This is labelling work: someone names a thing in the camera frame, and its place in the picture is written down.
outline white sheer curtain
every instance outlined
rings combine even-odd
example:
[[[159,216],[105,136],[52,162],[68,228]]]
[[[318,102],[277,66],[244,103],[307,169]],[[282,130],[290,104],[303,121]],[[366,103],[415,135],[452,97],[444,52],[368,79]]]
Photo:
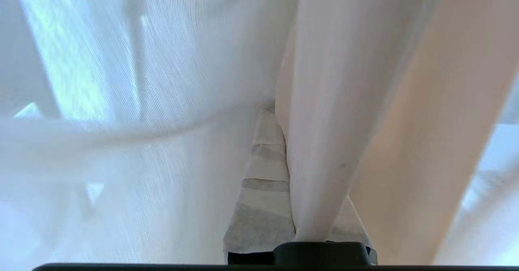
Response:
[[[2,269],[223,263],[274,100],[297,240],[326,238],[346,195],[380,264],[503,242],[482,223],[518,233],[511,168],[456,215],[516,73],[519,0],[0,4]],[[492,246],[455,263],[510,262]]]

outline sheer curtain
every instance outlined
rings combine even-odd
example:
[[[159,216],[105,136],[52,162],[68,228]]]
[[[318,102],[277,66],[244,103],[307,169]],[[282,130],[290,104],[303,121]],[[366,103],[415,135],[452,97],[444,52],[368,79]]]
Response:
[[[296,6],[2,0],[1,268],[223,263]]]
[[[380,264],[504,240],[482,222],[517,233],[512,182],[458,210],[517,70],[519,0],[0,1],[4,269],[223,263],[273,101],[296,240],[324,240],[347,195]]]
[[[519,265],[518,217],[514,211],[519,201],[517,97],[516,77],[459,211],[436,255],[438,264]]]

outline gray stripe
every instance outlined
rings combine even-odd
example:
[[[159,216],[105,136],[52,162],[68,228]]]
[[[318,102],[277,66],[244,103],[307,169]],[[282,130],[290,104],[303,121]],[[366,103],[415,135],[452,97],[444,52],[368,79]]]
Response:
[[[276,105],[274,102],[272,102],[268,107],[263,108],[263,110],[267,110],[271,112],[272,114],[276,113]]]
[[[269,192],[289,192],[289,182],[284,181],[244,179],[241,181],[241,187]]]
[[[285,152],[275,151],[270,149],[265,144],[257,144],[252,147],[252,154],[261,156],[267,160],[287,162],[287,155]]]

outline folded cloth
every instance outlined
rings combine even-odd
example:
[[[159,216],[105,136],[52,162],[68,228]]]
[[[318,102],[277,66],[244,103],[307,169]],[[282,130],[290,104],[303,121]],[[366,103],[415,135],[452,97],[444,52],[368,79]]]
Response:
[[[295,236],[286,145],[272,111],[263,109],[259,113],[245,177],[224,236],[224,252],[271,252]],[[372,247],[349,197],[328,240],[358,241]]]

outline beige fabric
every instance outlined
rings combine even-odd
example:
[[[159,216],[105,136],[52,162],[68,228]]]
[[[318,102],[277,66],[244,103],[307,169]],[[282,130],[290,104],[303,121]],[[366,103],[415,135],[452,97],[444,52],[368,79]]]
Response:
[[[299,0],[276,95],[296,240],[330,232],[422,1]]]
[[[519,265],[518,97],[516,76],[436,264]]]
[[[519,0],[299,1],[276,95],[296,239],[352,187],[380,264],[431,264],[517,69]]]

